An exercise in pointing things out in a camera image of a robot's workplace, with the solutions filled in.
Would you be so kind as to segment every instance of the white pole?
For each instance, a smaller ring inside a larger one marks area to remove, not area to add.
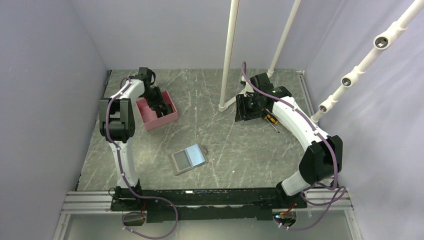
[[[231,53],[233,51],[234,33],[236,31],[237,14],[239,12],[239,0],[231,0],[231,7],[229,10],[228,32],[226,35],[225,59],[224,69],[222,72],[222,85],[221,96],[219,98],[218,110],[225,111],[228,105],[225,104],[228,72],[230,70]]]
[[[424,0],[415,0],[408,9],[393,22],[388,29],[374,38],[374,47],[351,72],[341,78],[341,86],[318,106],[318,111],[311,117],[314,123],[324,116],[339,101],[339,98],[352,87],[365,73],[368,67],[390,47],[407,29],[408,24],[423,10]]]
[[[293,7],[291,8],[290,15],[288,16],[287,22],[285,23],[284,30],[282,31],[281,39],[279,40],[277,50],[275,51],[274,58],[272,59],[271,66],[268,69],[266,75],[268,78],[272,77],[274,74],[274,68],[276,67],[278,58],[280,57],[281,50],[283,49],[284,42],[286,41],[287,35],[289,34],[290,28],[292,27],[293,20],[295,19],[296,13],[298,12],[299,5],[301,0],[295,0]]]

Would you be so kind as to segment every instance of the pink bin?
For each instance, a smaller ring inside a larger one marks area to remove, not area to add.
[[[171,104],[173,113],[160,118],[158,118],[156,116],[156,112],[152,111],[147,105],[146,99],[142,98],[140,100],[135,101],[135,103],[137,103],[138,110],[140,111],[144,127],[147,129],[147,131],[163,126],[165,124],[169,124],[170,122],[178,120],[179,118],[177,108],[175,107],[174,102],[172,102],[168,91],[162,91],[162,96],[166,104]]]

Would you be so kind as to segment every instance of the gray marble table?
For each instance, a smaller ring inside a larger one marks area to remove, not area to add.
[[[116,93],[120,80],[137,71],[113,70],[104,96]],[[263,119],[234,122],[235,105],[218,111],[222,69],[154,71],[157,85],[169,91],[179,120],[146,131],[140,114],[134,112],[133,157],[143,189],[274,187],[296,171],[303,150],[281,124],[277,133]],[[247,74],[263,72],[266,69],[249,69]],[[230,70],[227,100],[243,88],[240,79],[239,69]],[[306,97],[295,70],[275,70],[271,82],[275,87],[285,86],[306,112]],[[206,146],[209,162],[175,176],[168,155],[196,143]],[[107,190],[116,184],[112,151],[100,135],[97,118],[78,190]]]

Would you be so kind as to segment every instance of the white wall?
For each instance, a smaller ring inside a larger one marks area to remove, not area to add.
[[[312,103],[340,85],[412,0],[344,1],[306,68]],[[320,124],[343,139],[341,182],[366,240],[424,239],[424,12]]]
[[[52,239],[106,68],[68,0],[0,1],[0,239]]]
[[[224,65],[231,0],[71,1],[109,69]],[[302,1],[276,68],[305,69],[340,2]],[[293,3],[240,1],[231,68],[269,68]]]

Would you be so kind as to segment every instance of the pink box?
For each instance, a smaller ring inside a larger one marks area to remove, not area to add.
[[[171,104],[173,113],[168,114],[166,116],[158,118],[156,116],[156,112],[152,111],[150,107],[147,105],[146,99],[142,98],[140,100],[135,101],[137,104],[138,110],[140,111],[141,119],[143,120],[144,127],[147,131],[158,128],[165,124],[169,124],[175,120],[178,120],[178,112],[175,107],[174,102],[172,101],[170,94],[167,90],[162,91],[163,100],[166,104]]]

